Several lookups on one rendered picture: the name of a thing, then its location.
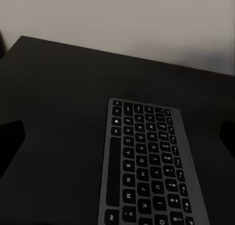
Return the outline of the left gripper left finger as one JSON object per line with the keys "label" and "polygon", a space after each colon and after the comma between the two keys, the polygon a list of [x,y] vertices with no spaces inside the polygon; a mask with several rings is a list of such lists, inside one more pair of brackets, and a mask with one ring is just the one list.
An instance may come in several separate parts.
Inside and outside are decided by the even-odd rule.
{"label": "left gripper left finger", "polygon": [[21,120],[0,125],[0,179],[25,139]]}

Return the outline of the keyboard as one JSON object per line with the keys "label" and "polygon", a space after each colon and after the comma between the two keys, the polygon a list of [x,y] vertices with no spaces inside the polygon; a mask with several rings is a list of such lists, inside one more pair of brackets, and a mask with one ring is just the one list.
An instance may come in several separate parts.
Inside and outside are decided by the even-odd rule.
{"label": "keyboard", "polygon": [[210,225],[180,109],[109,100],[97,225]]}

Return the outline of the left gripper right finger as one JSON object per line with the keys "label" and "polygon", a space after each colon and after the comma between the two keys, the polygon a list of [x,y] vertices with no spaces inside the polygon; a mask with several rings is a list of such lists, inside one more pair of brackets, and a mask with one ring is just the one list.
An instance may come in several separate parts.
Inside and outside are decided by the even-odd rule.
{"label": "left gripper right finger", "polygon": [[235,122],[224,120],[219,137],[235,160]]}

